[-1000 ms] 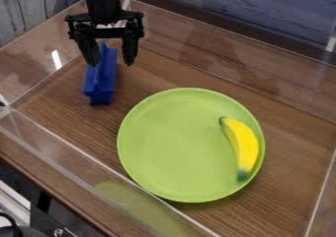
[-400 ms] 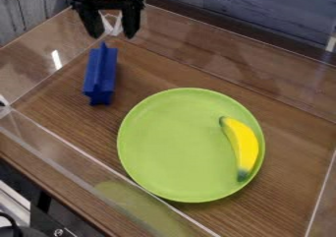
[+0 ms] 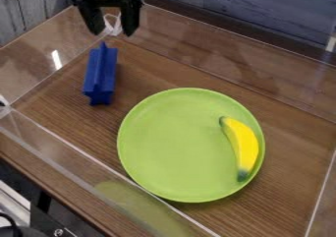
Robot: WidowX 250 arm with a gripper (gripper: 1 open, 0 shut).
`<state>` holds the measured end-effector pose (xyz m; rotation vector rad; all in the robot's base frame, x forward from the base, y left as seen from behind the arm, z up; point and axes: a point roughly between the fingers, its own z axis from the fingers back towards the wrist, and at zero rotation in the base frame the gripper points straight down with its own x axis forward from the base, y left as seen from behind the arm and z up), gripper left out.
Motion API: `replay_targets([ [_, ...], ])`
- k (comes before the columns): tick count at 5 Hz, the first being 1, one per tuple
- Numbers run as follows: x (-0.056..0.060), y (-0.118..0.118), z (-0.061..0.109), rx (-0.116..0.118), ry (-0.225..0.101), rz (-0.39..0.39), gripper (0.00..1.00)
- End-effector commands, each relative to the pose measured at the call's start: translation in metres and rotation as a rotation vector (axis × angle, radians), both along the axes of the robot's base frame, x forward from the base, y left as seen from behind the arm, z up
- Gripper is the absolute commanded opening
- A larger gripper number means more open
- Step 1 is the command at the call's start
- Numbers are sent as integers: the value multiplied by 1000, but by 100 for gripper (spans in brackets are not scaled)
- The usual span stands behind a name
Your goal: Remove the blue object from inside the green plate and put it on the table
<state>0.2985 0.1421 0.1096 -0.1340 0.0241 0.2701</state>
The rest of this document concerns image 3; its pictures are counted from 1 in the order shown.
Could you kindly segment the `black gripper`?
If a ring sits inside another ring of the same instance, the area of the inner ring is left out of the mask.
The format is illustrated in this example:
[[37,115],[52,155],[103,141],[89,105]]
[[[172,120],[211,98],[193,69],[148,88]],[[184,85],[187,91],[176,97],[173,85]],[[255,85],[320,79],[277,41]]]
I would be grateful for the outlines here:
[[72,0],[91,33],[99,35],[105,29],[101,7],[121,7],[124,34],[132,36],[140,19],[141,0]]

